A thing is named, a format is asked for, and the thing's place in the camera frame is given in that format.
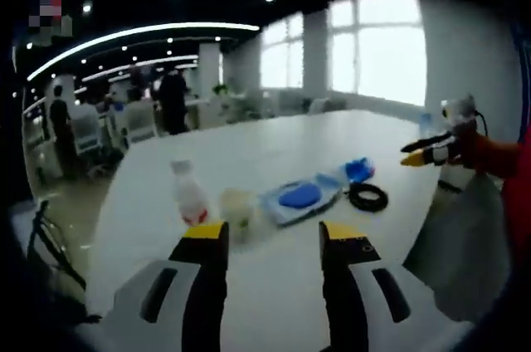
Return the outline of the person's right hand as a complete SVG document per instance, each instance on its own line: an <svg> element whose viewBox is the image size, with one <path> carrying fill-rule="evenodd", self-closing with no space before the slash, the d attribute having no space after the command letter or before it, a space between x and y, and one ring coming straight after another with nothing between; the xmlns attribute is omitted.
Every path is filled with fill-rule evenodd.
<svg viewBox="0 0 531 352"><path fill-rule="evenodd" d="M450 161L450 164L483 171L485 169L485 149L488 147L489 139L479 134L476 128L470 128L459 133L457 141L460 152Z"/></svg>

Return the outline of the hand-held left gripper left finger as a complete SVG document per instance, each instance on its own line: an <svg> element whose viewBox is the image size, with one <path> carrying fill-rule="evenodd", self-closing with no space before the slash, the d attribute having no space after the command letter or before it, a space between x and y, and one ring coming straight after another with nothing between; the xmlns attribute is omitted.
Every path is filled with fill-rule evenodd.
<svg viewBox="0 0 531 352"><path fill-rule="evenodd" d="M220 350L228 252L226 222L190 227L169 259L149 263L116 291L103 319L111 350Z"/></svg>

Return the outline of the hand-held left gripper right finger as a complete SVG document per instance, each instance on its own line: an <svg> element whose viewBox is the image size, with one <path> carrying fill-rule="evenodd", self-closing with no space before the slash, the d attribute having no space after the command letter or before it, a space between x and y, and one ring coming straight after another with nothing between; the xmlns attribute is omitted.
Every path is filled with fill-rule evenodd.
<svg viewBox="0 0 531 352"><path fill-rule="evenodd" d="M391 265L352 227L319 223L323 297L332 351L437 351L433 293Z"/></svg>

